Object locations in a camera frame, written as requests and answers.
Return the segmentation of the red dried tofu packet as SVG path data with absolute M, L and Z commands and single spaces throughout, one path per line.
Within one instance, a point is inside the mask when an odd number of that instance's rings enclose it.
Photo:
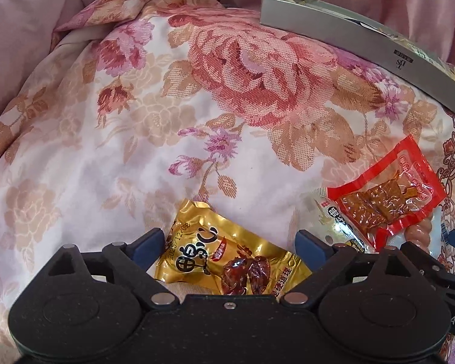
M 412 136 L 406 136 L 352 182 L 322 192 L 377 251 L 392 236 L 426 219 L 446 198 L 443 185 Z

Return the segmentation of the grey snack box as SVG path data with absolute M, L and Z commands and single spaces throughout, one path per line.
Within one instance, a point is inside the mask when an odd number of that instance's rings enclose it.
M 320 0 L 261 0 L 260 23 L 353 53 L 455 114 L 455 67 L 379 22 Z

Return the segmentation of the white black-print snack packet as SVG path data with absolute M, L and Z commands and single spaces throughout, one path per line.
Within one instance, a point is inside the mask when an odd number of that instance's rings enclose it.
M 312 194 L 316 210 L 314 230 L 329 245 L 345 244 L 362 253 L 375 254 L 371 242 L 341 211 L 337 203 L 329 199 L 326 189 L 317 189 Z

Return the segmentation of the gold duck snack packet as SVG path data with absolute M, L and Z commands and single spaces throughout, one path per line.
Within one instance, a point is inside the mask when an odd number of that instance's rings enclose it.
M 216 214 L 208 204 L 190 200 L 177 212 L 155 272 L 166 284 L 275 298 L 311 275 L 298 255 Z

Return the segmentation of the floral pink bed quilt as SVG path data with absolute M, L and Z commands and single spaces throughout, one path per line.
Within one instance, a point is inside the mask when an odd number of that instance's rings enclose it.
M 455 228 L 455 115 L 346 50 L 223 0 L 94 0 L 0 115 L 0 363 L 51 255 L 168 231 L 184 200 L 292 249 L 300 200 L 412 136 Z

